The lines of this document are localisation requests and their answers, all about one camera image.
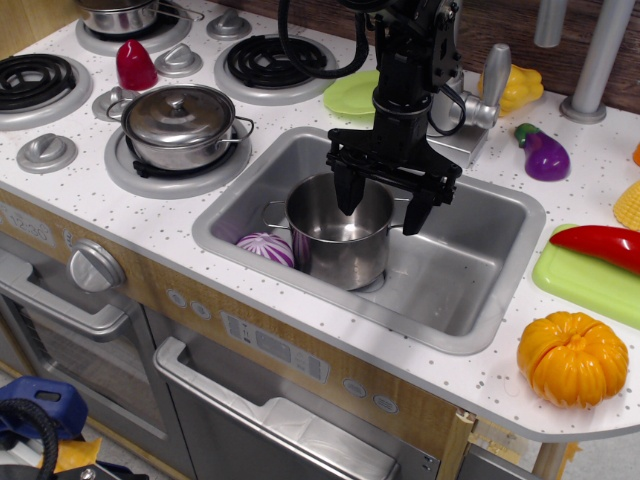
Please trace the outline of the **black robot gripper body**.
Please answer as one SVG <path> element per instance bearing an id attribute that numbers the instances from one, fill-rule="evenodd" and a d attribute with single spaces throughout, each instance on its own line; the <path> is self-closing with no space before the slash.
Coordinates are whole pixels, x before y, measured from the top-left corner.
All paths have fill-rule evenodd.
<path id="1" fill-rule="evenodd" d="M 401 105 L 373 96 L 374 126 L 370 130 L 332 129 L 327 164 L 348 167 L 371 179 L 411 193 L 435 193 L 435 206 L 453 201 L 462 169 L 435 151 L 427 141 L 431 94 Z"/>

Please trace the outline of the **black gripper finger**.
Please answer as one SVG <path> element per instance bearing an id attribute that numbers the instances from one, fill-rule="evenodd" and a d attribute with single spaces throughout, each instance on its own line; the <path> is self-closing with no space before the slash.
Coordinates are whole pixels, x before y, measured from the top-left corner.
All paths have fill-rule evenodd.
<path id="1" fill-rule="evenodd" d="M 420 190 L 412 194 L 403 222 L 403 234 L 411 236 L 417 234 L 423 227 L 426 219 L 435 204 L 435 193 L 429 190 Z"/>
<path id="2" fill-rule="evenodd" d="M 350 216 L 364 197 L 366 179 L 348 167 L 335 167 L 333 173 L 338 208 Z"/>

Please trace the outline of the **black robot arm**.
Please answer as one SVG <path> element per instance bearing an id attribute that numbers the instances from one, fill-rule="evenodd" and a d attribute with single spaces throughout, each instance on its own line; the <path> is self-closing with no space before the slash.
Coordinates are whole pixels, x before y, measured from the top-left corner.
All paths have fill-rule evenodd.
<path id="1" fill-rule="evenodd" d="M 347 1 L 364 32 L 375 32 L 378 84 L 369 130 L 332 129 L 327 163 L 338 206 L 351 214 L 365 182 L 375 180 L 411 195 L 403 221 L 406 236 L 418 233 L 435 206 L 453 200 L 461 168 L 436 152 L 427 131 L 435 95 L 448 90 L 458 70 L 453 1 Z"/>

